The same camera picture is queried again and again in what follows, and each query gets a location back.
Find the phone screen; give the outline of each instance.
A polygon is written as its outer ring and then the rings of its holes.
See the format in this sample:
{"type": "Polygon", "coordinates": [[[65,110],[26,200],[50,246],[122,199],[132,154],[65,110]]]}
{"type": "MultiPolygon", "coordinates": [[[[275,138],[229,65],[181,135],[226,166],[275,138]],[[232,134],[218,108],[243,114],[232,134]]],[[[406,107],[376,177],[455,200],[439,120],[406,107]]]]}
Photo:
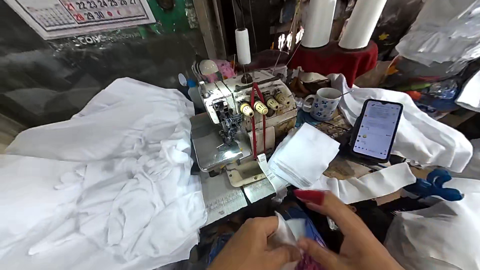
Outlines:
{"type": "Polygon", "coordinates": [[[395,137],[395,129],[402,112],[399,104],[369,100],[353,151],[384,160],[390,151],[390,144],[395,137]]]}

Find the mug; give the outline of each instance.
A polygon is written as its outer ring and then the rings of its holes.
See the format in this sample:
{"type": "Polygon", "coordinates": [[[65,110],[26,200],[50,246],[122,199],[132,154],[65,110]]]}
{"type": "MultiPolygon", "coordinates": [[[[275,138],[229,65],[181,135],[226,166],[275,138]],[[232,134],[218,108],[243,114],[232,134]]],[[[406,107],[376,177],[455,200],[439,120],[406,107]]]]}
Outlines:
{"type": "Polygon", "coordinates": [[[302,110],[309,112],[316,120],[327,121],[332,118],[341,97],[342,92],[335,88],[320,88],[316,95],[309,95],[304,99],[302,110]],[[313,102],[308,105],[307,100],[310,98],[313,98],[313,102]]]}

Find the dark wall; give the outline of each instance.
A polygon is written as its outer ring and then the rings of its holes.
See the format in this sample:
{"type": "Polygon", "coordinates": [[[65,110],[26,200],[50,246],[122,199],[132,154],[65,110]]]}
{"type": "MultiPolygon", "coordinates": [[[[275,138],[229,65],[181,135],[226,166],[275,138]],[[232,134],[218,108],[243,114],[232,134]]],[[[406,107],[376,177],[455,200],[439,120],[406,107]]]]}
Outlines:
{"type": "Polygon", "coordinates": [[[27,126],[67,120],[117,78],[178,88],[178,73],[192,76],[195,54],[207,57],[197,28],[103,35],[86,45],[78,37],[45,41],[0,1],[0,113],[27,126]]]}

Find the red nail polish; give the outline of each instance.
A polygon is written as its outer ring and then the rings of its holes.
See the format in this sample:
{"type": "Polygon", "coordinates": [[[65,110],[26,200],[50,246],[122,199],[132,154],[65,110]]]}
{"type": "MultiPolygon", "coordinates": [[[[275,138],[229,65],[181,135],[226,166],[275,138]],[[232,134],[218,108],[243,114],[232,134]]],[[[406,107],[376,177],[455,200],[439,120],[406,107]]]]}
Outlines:
{"type": "Polygon", "coordinates": [[[310,201],[316,205],[322,205],[324,203],[325,192],[319,190],[300,190],[293,191],[296,197],[310,201]]]}

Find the red strap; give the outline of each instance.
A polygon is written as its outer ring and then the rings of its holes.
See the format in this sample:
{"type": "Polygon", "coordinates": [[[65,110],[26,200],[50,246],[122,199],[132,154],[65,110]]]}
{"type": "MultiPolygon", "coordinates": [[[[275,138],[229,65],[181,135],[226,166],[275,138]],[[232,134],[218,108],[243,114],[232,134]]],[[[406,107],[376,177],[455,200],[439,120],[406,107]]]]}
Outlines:
{"type": "MultiPolygon", "coordinates": [[[[252,84],[252,98],[251,98],[251,103],[252,103],[252,109],[255,109],[254,104],[255,104],[255,91],[257,91],[257,95],[260,98],[260,101],[265,104],[264,96],[262,95],[260,89],[258,88],[257,83],[252,84]]],[[[264,125],[264,152],[266,152],[266,147],[265,147],[265,115],[262,114],[263,116],[263,125],[264,125]]],[[[255,130],[255,116],[252,116],[252,138],[253,138],[253,159],[257,158],[257,138],[256,138],[256,130],[255,130]]]]}

